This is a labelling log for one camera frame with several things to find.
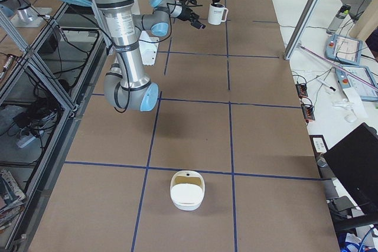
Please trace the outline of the black laptop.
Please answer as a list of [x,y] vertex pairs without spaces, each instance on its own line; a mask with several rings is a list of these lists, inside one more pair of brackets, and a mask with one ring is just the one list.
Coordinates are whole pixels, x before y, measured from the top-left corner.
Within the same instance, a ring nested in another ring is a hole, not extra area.
[[357,126],[324,154],[335,177],[365,214],[377,212],[377,130]]

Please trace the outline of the aluminium frame post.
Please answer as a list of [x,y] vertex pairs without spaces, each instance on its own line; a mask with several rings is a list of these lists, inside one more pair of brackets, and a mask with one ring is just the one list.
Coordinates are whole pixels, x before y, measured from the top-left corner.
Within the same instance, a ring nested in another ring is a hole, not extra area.
[[304,10],[298,20],[298,23],[290,37],[289,43],[283,54],[285,60],[290,60],[294,50],[299,46],[299,41],[306,29],[306,26],[313,14],[315,7],[317,6],[319,0],[307,0]]

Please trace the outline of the upper red circuit board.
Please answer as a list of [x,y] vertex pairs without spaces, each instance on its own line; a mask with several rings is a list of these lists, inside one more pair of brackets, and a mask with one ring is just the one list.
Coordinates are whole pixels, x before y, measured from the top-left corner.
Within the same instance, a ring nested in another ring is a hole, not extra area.
[[300,99],[302,98],[308,98],[308,92],[307,92],[307,84],[306,83],[297,83],[295,85],[296,91],[298,94],[298,97]]

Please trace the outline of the white lidded container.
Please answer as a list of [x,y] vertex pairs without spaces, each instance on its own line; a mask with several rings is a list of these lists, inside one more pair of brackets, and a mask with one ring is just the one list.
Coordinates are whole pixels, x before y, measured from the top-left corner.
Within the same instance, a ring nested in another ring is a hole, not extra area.
[[204,179],[196,171],[178,171],[171,179],[171,201],[179,210],[196,210],[204,199],[205,191]]

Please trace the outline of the white computer mouse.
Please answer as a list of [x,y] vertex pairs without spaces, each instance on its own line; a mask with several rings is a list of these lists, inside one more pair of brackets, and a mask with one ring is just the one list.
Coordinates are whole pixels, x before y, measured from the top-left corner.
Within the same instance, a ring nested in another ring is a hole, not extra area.
[[354,123],[357,120],[357,117],[351,113],[351,114],[346,115],[344,119],[348,123]]

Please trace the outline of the white power strip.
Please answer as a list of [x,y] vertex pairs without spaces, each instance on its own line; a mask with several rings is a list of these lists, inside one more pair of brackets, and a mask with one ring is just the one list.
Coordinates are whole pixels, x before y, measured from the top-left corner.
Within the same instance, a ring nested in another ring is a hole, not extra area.
[[16,145],[18,148],[22,149],[28,146],[30,143],[37,139],[36,135],[29,133],[28,135],[21,135],[20,138],[17,140]]

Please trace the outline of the white ceramic mug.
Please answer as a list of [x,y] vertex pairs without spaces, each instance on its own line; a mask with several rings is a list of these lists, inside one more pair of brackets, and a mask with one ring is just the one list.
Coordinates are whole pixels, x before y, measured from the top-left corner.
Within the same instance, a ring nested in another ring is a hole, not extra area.
[[211,25],[220,25],[227,21],[229,10],[222,4],[210,4],[207,22]]

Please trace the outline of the lower teach pendant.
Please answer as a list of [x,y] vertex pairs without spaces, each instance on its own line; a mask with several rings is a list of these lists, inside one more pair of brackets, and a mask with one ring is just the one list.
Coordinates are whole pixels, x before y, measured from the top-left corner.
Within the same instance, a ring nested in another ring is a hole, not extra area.
[[377,82],[375,81],[373,73],[370,71],[368,66],[352,66],[342,64],[340,67],[343,69],[343,71],[336,69],[335,73],[342,89],[354,87],[362,101],[377,101],[377,90],[374,90],[367,84],[357,79],[358,77],[372,86],[377,87]]

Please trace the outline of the red circuit board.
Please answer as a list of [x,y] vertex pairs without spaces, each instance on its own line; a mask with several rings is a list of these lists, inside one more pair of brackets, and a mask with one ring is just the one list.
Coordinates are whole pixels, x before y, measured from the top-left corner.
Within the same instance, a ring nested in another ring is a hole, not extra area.
[[307,123],[315,121],[314,106],[313,105],[301,104],[301,109],[302,109],[302,113],[304,115],[304,119]]
[[297,83],[295,85],[296,91],[298,94],[298,97],[300,99],[302,98],[308,98],[308,92],[307,92],[307,84],[306,83]]

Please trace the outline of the teach pendant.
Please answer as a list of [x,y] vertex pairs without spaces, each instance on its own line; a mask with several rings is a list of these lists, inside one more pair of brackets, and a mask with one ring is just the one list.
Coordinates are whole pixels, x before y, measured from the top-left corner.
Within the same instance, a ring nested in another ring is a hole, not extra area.
[[374,90],[367,84],[357,79],[358,77],[372,86],[377,87],[377,82],[375,81],[373,73],[370,71],[368,66],[352,66],[342,64],[340,67],[343,69],[343,71],[336,69],[335,73],[342,89],[354,87],[362,101],[377,101],[377,90]]
[[359,66],[363,42],[361,40],[334,34],[327,40],[325,56],[327,59],[343,64]]

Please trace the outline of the upper teach pendant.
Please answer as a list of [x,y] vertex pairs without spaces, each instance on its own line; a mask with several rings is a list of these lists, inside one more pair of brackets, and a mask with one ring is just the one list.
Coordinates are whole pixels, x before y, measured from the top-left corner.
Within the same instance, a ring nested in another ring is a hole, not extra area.
[[363,42],[361,40],[334,34],[327,40],[325,56],[327,59],[343,64],[359,66]]

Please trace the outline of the lower red circuit board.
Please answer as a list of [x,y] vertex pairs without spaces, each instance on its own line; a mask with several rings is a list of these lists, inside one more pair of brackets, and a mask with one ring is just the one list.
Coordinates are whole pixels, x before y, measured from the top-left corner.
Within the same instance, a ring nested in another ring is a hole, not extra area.
[[313,105],[301,104],[301,109],[302,109],[302,113],[304,115],[304,119],[307,123],[315,121],[314,106]]

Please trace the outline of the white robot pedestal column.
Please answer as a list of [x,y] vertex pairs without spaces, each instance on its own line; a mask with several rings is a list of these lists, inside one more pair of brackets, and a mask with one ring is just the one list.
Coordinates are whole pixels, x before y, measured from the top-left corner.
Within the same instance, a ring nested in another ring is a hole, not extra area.
[[151,37],[146,31],[142,31],[139,36],[139,49],[142,56],[142,64],[152,66],[155,64],[157,57],[158,37]]

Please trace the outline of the stack of magazines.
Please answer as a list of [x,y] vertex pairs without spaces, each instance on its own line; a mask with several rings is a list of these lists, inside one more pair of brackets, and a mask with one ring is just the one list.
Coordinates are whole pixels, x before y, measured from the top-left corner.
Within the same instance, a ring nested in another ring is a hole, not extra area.
[[1,168],[1,230],[9,227],[12,220],[24,209],[26,195],[11,172]]

